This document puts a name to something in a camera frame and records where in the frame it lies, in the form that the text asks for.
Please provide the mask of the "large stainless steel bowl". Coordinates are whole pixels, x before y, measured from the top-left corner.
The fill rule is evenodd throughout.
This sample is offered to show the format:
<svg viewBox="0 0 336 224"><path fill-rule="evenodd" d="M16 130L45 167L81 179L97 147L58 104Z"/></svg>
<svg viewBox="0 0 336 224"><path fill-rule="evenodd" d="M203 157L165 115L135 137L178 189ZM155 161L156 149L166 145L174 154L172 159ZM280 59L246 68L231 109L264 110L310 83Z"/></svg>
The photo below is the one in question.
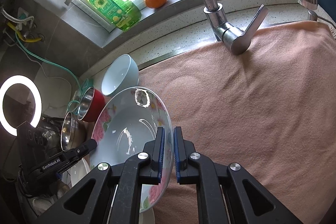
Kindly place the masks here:
<svg viewBox="0 0 336 224"><path fill-rule="evenodd" d="M75 114L68 112L64 118L60 145L63 151L76 148L85 142L87 138L87 130L85 124L76 118Z"/></svg>

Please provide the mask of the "floral deep plate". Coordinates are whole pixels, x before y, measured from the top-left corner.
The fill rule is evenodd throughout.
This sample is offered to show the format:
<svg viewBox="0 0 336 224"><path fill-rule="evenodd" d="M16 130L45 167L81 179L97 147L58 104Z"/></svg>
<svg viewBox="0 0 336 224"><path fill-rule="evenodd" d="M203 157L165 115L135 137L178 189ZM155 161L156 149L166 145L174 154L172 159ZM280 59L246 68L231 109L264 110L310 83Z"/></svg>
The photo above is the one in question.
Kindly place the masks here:
<svg viewBox="0 0 336 224"><path fill-rule="evenodd" d="M143 151L155 139L157 129L165 131L162 179L159 185L143 185L140 211L151 209L163 196L174 163L173 128L163 101L148 88L136 86L116 94L104 107L92 133L97 147L90 153L89 165L124 163Z"/></svg>

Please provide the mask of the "red steel bowl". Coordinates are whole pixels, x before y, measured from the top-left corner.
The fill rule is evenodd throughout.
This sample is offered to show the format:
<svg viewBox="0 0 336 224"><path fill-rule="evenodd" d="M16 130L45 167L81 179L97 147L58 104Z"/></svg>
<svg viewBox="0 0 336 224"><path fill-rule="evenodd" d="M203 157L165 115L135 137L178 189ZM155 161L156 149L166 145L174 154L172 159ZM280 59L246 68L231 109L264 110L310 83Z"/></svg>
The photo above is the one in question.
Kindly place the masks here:
<svg viewBox="0 0 336 224"><path fill-rule="evenodd" d="M77 118L80 121L96 122L104 107L103 94L94 87L89 87L80 100Z"/></svg>

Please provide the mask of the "light blue ceramic bowl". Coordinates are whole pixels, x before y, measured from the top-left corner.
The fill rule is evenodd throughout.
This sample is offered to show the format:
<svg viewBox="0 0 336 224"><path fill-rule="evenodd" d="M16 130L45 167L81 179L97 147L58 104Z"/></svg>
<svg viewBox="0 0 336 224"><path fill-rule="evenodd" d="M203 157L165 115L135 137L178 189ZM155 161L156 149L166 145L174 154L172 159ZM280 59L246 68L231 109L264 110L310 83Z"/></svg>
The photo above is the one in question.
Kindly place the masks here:
<svg viewBox="0 0 336 224"><path fill-rule="evenodd" d="M137 86L139 70L130 55L124 54L116 58L107 69L101 83L104 96L113 97L120 91Z"/></svg>

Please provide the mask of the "plain white plate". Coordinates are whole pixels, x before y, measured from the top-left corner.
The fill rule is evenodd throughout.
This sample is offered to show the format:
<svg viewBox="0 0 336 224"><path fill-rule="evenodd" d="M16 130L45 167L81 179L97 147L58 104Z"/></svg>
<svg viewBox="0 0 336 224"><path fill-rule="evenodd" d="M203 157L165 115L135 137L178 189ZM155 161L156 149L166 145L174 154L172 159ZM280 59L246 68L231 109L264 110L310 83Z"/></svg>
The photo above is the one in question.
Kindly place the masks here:
<svg viewBox="0 0 336 224"><path fill-rule="evenodd" d="M71 186L75 186L82 178L90 172L86 159L82 158L70 168Z"/></svg>

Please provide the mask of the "chrome kitchen faucet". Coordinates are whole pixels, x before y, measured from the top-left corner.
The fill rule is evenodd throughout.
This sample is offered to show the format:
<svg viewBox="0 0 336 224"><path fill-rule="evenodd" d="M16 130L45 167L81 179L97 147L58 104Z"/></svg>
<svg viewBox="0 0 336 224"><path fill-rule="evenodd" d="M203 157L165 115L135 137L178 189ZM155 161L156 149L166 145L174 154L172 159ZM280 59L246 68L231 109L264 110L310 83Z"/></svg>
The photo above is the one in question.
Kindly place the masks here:
<svg viewBox="0 0 336 224"><path fill-rule="evenodd" d="M261 5L247 28L242 31L230 24L224 12L223 5L218 3L217 0L203 0L203 2L205 4L203 11L213 29L214 35L236 56L248 50L252 37L268 14L268 9L264 5ZM317 0L297 0L297 2L307 8L310 16L318 8Z"/></svg>

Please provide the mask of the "peach towel mat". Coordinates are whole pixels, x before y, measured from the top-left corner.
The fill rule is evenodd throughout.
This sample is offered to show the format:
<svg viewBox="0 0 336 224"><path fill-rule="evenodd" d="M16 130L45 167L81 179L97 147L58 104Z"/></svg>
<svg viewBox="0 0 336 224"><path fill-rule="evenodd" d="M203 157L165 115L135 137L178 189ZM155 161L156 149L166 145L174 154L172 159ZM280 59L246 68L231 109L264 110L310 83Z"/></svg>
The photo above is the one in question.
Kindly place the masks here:
<svg viewBox="0 0 336 224"><path fill-rule="evenodd" d="M221 43L141 71L160 100L152 114L202 154L238 162L303 223L320 223L335 200L335 38L313 21L259 30L248 51Z"/></svg>

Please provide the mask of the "green dish soap bottle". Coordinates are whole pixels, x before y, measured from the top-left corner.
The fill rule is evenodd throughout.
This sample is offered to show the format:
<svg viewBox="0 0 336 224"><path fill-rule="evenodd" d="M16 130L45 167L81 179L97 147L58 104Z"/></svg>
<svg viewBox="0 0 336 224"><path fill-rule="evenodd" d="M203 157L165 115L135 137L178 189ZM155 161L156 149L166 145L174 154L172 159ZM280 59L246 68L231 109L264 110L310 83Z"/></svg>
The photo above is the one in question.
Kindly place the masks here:
<svg viewBox="0 0 336 224"><path fill-rule="evenodd" d="M141 19L141 11L130 0L86 0L89 7L105 21L123 32Z"/></svg>

